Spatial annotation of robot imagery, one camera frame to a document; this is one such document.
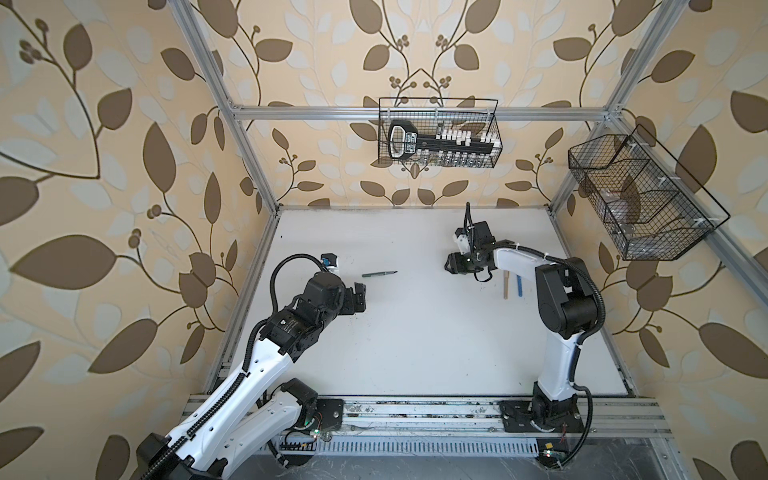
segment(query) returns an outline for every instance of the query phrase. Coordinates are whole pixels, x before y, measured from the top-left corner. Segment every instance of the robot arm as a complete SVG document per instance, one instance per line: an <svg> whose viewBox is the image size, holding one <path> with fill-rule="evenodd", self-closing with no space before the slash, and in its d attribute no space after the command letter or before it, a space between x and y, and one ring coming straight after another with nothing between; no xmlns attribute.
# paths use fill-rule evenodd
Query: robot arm
<svg viewBox="0 0 768 480"><path fill-rule="evenodd" d="M307 282L304 293L277 311L277 272L296 258L312 260L321 271ZM273 314L253 328L243 362L167 436L150 434L139 445L141 480L228 478L264 442L286 428L306 427L314 415L317 394L296 379L281 385L250 418L241 419L336 316L365 311L365 294L365 285L355 283L355 291L346 288L326 264L309 255L297 254L280 262L270 278Z"/></svg>

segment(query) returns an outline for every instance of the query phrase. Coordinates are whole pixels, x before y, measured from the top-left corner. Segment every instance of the leaf pattern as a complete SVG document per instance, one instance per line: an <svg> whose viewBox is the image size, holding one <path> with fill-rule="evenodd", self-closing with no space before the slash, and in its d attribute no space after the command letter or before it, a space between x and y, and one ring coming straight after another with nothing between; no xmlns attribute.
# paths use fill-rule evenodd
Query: leaf pattern
<svg viewBox="0 0 768 480"><path fill-rule="evenodd" d="M768 379L768 355L741 333L722 323L705 323L699 337L725 366L758 379Z"/></svg>
<svg viewBox="0 0 768 480"><path fill-rule="evenodd" d="M659 339L648 328L643 328L640 331L640 342L650 359L664 368L670 368L670 362L667 359L667 354L664 353L664 348L659 343Z"/></svg>
<svg viewBox="0 0 768 480"><path fill-rule="evenodd" d="M205 329L202 325L198 325L195 330L192 331L190 338L187 340L187 345L184 347L184 352L181 354L181 363L187 363L192 360L192 357L200 349L200 345L203 343L203 337L205 337Z"/></svg>
<svg viewBox="0 0 768 480"><path fill-rule="evenodd" d="M0 402L16 390L40 356L40 342L28 343L0 357Z"/></svg>
<svg viewBox="0 0 768 480"><path fill-rule="evenodd" d="M161 192L167 193L176 181L176 161L163 131L152 124L144 138L144 169Z"/></svg>
<svg viewBox="0 0 768 480"><path fill-rule="evenodd" d="M157 335L152 319L136 320L126 326L99 352L88 368L92 373L114 373L138 360Z"/></svg>
<svg viewBox="0 0 768 480"><path fill-rule="evenodd" d="M160 52L160 56L165 62L168 70L182 80L192 80L194 78L194 66L187 54L178 48L166 48Z"/></svg>
<svg viewBox="0 0 768 480"><path fill-rule="evenodd" d="M216 179L216 174L211 174L208 177L208 185L205 187L205 217L211 224L216 223L219 220L219 213L221 212L221 188L219 187L219 180Z"/></svg>
<svg viewBox="0 0 768 480"><path fill-rule="evenodd" d="M93 45L91 37L85 31L83 24L78 23L70 28L64 36L64 57L72 70L81 70L93 57Z"/></svg>
<svg viewBox="0 0 768 480"><path fill-rule="evenodd" d="M32 180L0 177L0 226L29 212L39 198L38 185Z"/></svg>
<svg viewBox="0 0 768 480"><path fill-rule="evenodd" d="M41 285L80 290L100 282L117 257L87 235L67 235L43 243L24 255L11 272Z"/></svg>

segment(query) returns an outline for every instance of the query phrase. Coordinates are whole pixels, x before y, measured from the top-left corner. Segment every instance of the wire basket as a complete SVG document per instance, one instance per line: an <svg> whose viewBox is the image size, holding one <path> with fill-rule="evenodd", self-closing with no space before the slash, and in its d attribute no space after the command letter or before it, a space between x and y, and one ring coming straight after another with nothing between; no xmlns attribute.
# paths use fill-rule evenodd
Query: wire basket
<svg viewBox="0 0 768 480"><path fill-rule="evenodd" d="M669 156L674 173L648 153L653 146ZM629 135L603 135L572 147L568 168L624 260L676 260L730 218L642 125Z"/></svg>
<svg viewBox="0 0 768 480"><path fill-rule="evenodd" d="M504 148L497 106L486 98L382 97L379 162L493 168Z"/></svg>

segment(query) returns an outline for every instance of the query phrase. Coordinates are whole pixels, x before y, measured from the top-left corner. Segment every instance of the brown leaf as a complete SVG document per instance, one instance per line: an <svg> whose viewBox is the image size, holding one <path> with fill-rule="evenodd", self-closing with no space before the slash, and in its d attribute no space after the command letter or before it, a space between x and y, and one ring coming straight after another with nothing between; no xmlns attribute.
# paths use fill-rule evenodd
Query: brown leaf
<svg viewBox="0 0 768 480"><path fill-rule="evenodd" d="M77 71L88 65L93 53L91 37L88 36L83 24L78 23L70 28L64 36L64 57L72 70Z"/></svg>
<svg viewBox="0 0 768 480"><path fill-rule="evenodd" d="M219 180L214 173L210 174L210 177L208 177L208 185L205 186L205 200L203 207L208 222L211 224L216 223L216 220L219 220L219 213L221 212L221 188L219 187Z"/></svg>
<svg viewBox="0 0 768 480"><path fill-rule="evenodd" d="M520 207L520 204L514 200L509 200L508 198L496 199L496 208L514 208L514 207Z"/></svg>
<svg viewBox="0 0 768 480"><path fill-rule="evenodd" d="M363 140L377 141L379 139L378 132L376 132L376 129L369 124L350 124L349 126L357 136Z"/></svg>
<svg viewBox="0 0 768 480"><path fill-rule="evenodd" d="M480 33L488 28L498 13L502 0L476 0L467 9L464 26L469 33Z"/></svg>
<svg viewBox="0 0 768 480"><path fill-rule="evenodd" d="M300 172L308 172L308 171L312 170L315 167L316 163L317 162L315 162L314 160L306 160L306 161L301 162L299 164L299 166L296 167L296 169L298 171L300 171Z"/></svg>
<svg viewBox="0 0 768 480"><path fill-rule="evenodd" d="M688 8L694 12L708 12L712 9L712 0L690 0L688 2Z"/></svg>
<svg viewBox="0 0 768 480"><path fill-rule="evenodd" d="M699 125L680 152L675 173L696 193L712 177L716 165L715 140L706 127Z"/></svg>
<svg viewBox="0 0 768 480"><path fill-rule="evenodd" d="M543 108L570 108L571 102L568 100L551 101L546 105L542 105Z"/></svg>
<svg viewBox="0 0 768 480"><path fill-rule="evenodd" d="M144 138L144 169L150 180L166 194L176 180L176 161L163 131L153 123Z"/></svg>
<svg viewBox="0 0 768 480"><path fill-rule="evenodd" d="M637 291L637 304L644 310L655 312L667 305L672 294L671 276L654 276Z"/></svg>
<svg viewBox="0 0 768 480"><path fill-rule="evenodd" d="M291 41L280 38L265 38L256 44L256 56L264 61L283 61L290 55L293 49Z"/></svg>
<svg viewBox="0 0 768 480"><path fill-rule="evenodd" d="M0 433L0 468L5 467L26 452L38 441L43 432L42 427L21 427Z"/></svg>
<svg viewBox="0 0 768 480"><path fill-rule="evenodd" d="M182 80L192 80L194 78L194 66L187 54L178 48L166 48L160 52L168 70Z"/></svg>
<svg viewBox="0 0 768 480"><path fill-rule="evenodd" d="M524 171L530 171L533 170L533 163L527 160L523 160L522 158L519 158L515 161L515 166Z"/></svg>
<svg viewBox="0 0 768 480"><path fill-rule="evenodd" d="M224 122L221 118L214 118L214 133L216 134L216 142L219 143L219 148L224 151Z"/></svg>
<svg viewBox="0 0 768 480"><path fill-rule="evenodd" d="M611 29L623 37L638 27L654 7L654 0L621 0L616 5Z"/></svg>
<svg viewBox="0 0 768 480"><path fill-rule="evenodd" d="M240 181L240 189L248 197L253 195L253 180L251 180L250 177L245 177L244 179L242 179Z"/></svg>
<svg viewBox="0 0 768 480"><path fill-rule="evenodd" d="M442 196L455 197L456 195L466 190L468 185L469 185L469 180L457 180L455 182L451 182L450 184L445 185L445 187L443 187Z"/></svg>
<svg viewBox="0 0 768 480"><path fill-rule="evenodd" d="M419 197L419 200L425 205L432 205L435 203L435 194L431 190L419 188L416 191L416 196Z"/></svg>
<svg viewBox="0 0 768 480"><path fill-rule="evenodd" d="M403 205L406 201L408 201L408 197L410 196L411 196L410 188L397 190L394 194L392 194L392 203L395 205Z"/></svg>
<svg viewBox="0 0 768 480"><path fill-rule="evenodd" d="M382 10L373 0L349 0L349 10L360 30L368 34L382 27Z"/></svg>
<svg viewBox="0 0 768 480"><path fill-rule="evenodd" d="M109 130L117 130L122 127L131 114L133 94L130 88L113 91L106 94L98 101L98 120Z"/></svg>
<svg viewBox="0 0 768 480"><path fill-rule="evenodd" d="M192 308L200 308L208 299L208 289L192 273L179 273L181 299Z"/></svg>
<svg viewBox="0 0 768 480"><path fill-rule="evenodd" d="M187 340L187 345L184 347L184 352L181 354L180 364L184 364L192 360L192 357L200 349L200 344L203 342L205 336L205 329L202 325L198 325L195 330L192 331L190 338Z"/></svg>
<svg viewBox="0 0 768 480"><path fill-rule="evenodd" d="M638 134L648 142L649 147L655 147L656 146L656 125L654 122L648 118L643 117L642 115L640 117L637 117L634 121L636 125L640 125L640 127L637 129Z"/></svg>
<svg viewBox="0 0 768 480"><path fill-rule="evenodd" d="M576 211L576 197L573 194L568 197L568 203L566 204L566 207L568 208L568 214L573 217L574 212Z"/></svg>
<svg viewBox="0 0 768 480"><path fill-rule="evenodd" d="M627 285L639 290L648 280L656 276L658 266L658 260L632 260L627 268Z"/></svg>
<svg viewBox="0 0 768 480"><path fill-rule="evenodd" d="M459 108L474 108L475 107L475 96L474 95L470 95L469 97L467 97L464 100L460 101L458 103L458 105L456 105L456 107L459 107Z"/></svg>
<svg viewBox="0 0 768 480"><path fill-rule="evenodd" d="M686 68L694 61L696 55L685 50L671 51L656 63L650 73L650 79L656 83L665 83L681 76Z"/></svg>
<svg viewBox="0 0 768 480"><path fill-rule="evenodd" d="M213 50L210 54L214 56L214 61L219 69L219 74L224 75L224 62L221 60L221 54L218 50Z"/></svg>
<svg viewBox="0 0 768 480"><path fill-rule="evenodd" d="M272 139L275 140L275 143L278 144L283 150L288 150L288 148L290 148L290 144L288 143L286 136L280 133L280 131L276 128L272 129Z"/></svg>
<svg viewBox="0 0 768 480"><path fill-rule="evenodd" d="M227 259L224 261L224 268L227 269L227 272L231 272L235 267L235 261L237 261L237 240L232 240L227 252Z"/></svg>
<svg viewBox="0 0 768 480"><path fill-rule="evenodd" d="M696 466L697 472L701 480L726 480L725 475L720 473L720 470L714 468L712 465L706 463L704 460L693 458L694 466Z"/></svg>
<svg viewBox="0 0 768 480"><path fill-rule="evenodd" d="M614 257L611 255L608 247L606 247L602 242L600 242L600 246L598 247L598 259L600 259L600 266L603 267L605 273L610 274L616 270L616 266L614 265Z"/></svg>
<svg viewBox="0 0 768 480"><path fill-rule="evenodd" d="M585 58L592 50L592 43L582 37L568 37L555 40L554 54L561 60L577 61Z"/></svg>
<svg viewBox="0 0 768 480"><path fill-rule="evenodd" d="M504 184L505 187L507 187L509 190L514 190L516 192L525 192L527 190L530 190L533 185L531 185L531 182L528 180L518 180L516 182L510 182L508 184Z"/></svg>
<svg viewBox="0 0 768 480"><path fill-rule="evenodd" d="M471 45L456 45L456 49L453 51L453 61L462 70L477 70L480 68L478 52Z"/></svg>
<svg viewBox="0 0 768 480"><path fill-rule="evenodd" d="M705 323L699 337L706 348L739 373L758 379L768 379L768 356L751 340L722 323Z"/></svg>
<svg viewBox="0 0 768 480"><path fill-rule="evenodd" d="M544 148L549 150L550 148L557 145L560 139L562 138L563 138L563 128L560 127L556 131L552 132L552 135L550 135L549 138L547 138L547 141L544 142Z"/></svg>
<svg viewBox="0 0 768 480"><path fill-rule="evenodd" d="M318 198L317 200L312 200L307 204L308 207L318 207L318 208L327 208L331 206L331 200L329 198Z"/></svg>
<svg viewBox="0 0 768 480"><path fill-rule="evenodd" d="M368 50L366 59L362 61L362 69L368 71L381 70L388 61L389 47L387 45L373 45Z"/></svg>
<svg viewBox="0 0 768 480"><path fill-rule="evenodd" d="M14 263L11 272L41 285L80 290L107 276L116 260L99 240L67 235L34 248Z"/></svg>
<svg viewBox="0 0 768 480"><path fill-rule="evenodd" d="M199 114L192 119L192 127L190 128L190 140L192 141L192 145L197 145L203 141L206 129L208 129L207 115Z"/></svg>
<svg viewBox="0 0 768 480"><path fill-rule="evenodd" d="M217 34L232 38L237 33L237 11L230 0L197 0L197 7Z"/></svg>
<svg viewBox="0 0 768 480"><path fill-rule="evenodd" d="M128 440L120 435L109 435L98 459L96 480L120 480L130 459Z"/></svg>
<svg viewBox="0 0 768 480"><path fill-rule="evenodd" d="M658 363L664 368L670 368L669 360L667 360L667 354L664 353L664 348L662 348L661 344L659 343L659 339L656 338L653 332L647 328L643 328L640 331L640 343L643 344L645 352L654 362Z"/></svg>
<svg viewBox="0 0 768 480"><path fill-rule="evenodd" d="M384 157L384 158L377 158L373 162L371 162L371 167L376 168L387 168L392 166L392 158Z"/></svg>
<svg viewBox="0 0 768 480"><path fill-rule="evenodd" d="M144 355L154 341L155 335L157 335L157 324L152 319L136 320L109 341L99 352L88 371L113 373L124 369Z"/></svg>
<svg viewBox="0 0 768 480"><path fill-rule="evenodd" d="M768 478L768 462L760 444L743 440L730 451L730 466L739 480Z"/></svg>
<svg viewBox="0 0 768 480"><path fill-rule="evenodd" d="M190 255L192 273L205 286L211 286L216 281L216 264L207 253L196 252Z"/></svg>
<svg viewBox="0 0 768 480"><path fill-rule="evenodd" d="M624 55L624 60L621 61L621 69L619 70L621 74L624 74L624 70L627 69L627 66L629 65L629 62L632 60L632 55L634 55L634 53L635 53L634 48L630 48L629 50L627 50L627 53Z"/></svg>
<svg viewBox="0 0 768 480"><path fill-rule="evenodd" d="M0 357L0 402L27 378L40 356L40 341L18 347Z"/></svg>
<svg viewBox="0 0 768 480"><path fill-rule="evenodd" d="M22 177L0 177L0 225L26 214L40 198L38 185Z"/></svg>
<svg viewBox="0 0 768 480"><path fill-rule="evenodd" d="M768 100L735 91L730 94L730 112L744 130L756 134L768 130Z"/></svg>
<svg viewBox="0 0 768 480"><path fill-rule="evenodd" d="M376 182L363 180L360 182L360 188L362 188L362 191L366 192L371 197L384 197L386 195L384 187L382 187L380 184L377 184Z"/></svg>

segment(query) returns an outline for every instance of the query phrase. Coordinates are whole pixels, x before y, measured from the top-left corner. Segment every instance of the metal beam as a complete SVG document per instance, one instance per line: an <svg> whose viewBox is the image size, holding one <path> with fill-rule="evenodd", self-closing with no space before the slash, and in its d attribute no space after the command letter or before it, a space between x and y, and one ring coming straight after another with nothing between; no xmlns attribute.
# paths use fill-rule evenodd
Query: metal beam
<svg viewBox="0 0 768 480"><path fill-rule="evenodd" d="M619 78L611 97L608 98L607 109L611 112L621 111L627 104L632 91L641 76L645 72L650 61L653 60L659 47L667 39L670 31L677 23L688 5L688 0L664 0L659 6L659 11L654 17L643 40L637 46L637 50L630 59L624 73Z"/></svg>
<svg viewBox="0 0 768 480"><path fill-rule="evenodd" d="M253 182L256 184L256 189L261 194L266 211L270 215L276 214L277 202L275 201L272 188L270 188L266 175L259 165L253 148L250 146L245 128L232 115L232 101L227 94L227 89L224 87L224 82L214 57L208 49L203 34L200 33L190 3L187 0L170 0L170 9L174 14L176 23L179 25L179 29L187 39L197 64L200 66L210 94L214 97L216 106L218 106L221 112L221 117L230 129L233 140L243 155L243 162L251 178L253 178Z"/></svg>
<svg viewBox="0 0 768 480"><path fill-rule="evenodd" d="M397 107L397 111L407 111ZM435 108L436 111L451 108ZM463 111L482 112L484 108L463 108ZM364 107L233 107L237 120L350 120L367 121L379 118L378 108ZM496 109L498 121L603 121L607 112L603 108L543 108L500 107Z"/></svg>
<svg viewBox="0 0 768 480"><path fill-rule="evenodd" d="M220 372L223 370L229 372L229 360L231 360L237 342L240 340L240 335L243 333L245 319L248 317L248 309L253 302L256 285L259 283L259 278L261 278L261 273L264 270L266 256L270 252L270 245L272 245L272 239L275 237L278 221L280 221L279 215L270 215L266 221L264 233L262 233L261 241L256 248L256 255L248 267L248 273L243 281L243 285L240 287L240 295L237 297L235 307L232 309L227 331L224 333L224 337L219 344L219 350L214 357L216 361L208 372L204 386L206 392L213 392L216 389Z"/></svg>
<svg viewBox="0 0 768 480"><path fill-rule="evenodd" d="M613 129L619 134L629 135L632 133L632 126L620 114L611 115L609 122ZM659 158L658 153L647 148L646 152L654 159L658 166L670 177L676 177L669 171L667 165ZM688 190L682 182L677 182L677 186L694 202L702 211L707 212L705 206L701 204L696 195ZM741 280L746 289L752 293L755 300L768 310L768 273L758 264L754 256L750 255L738 240L733 238L727 229L718 228L704 238L707 245L720 258L720 261L728 268L733 276Z"/></svg>

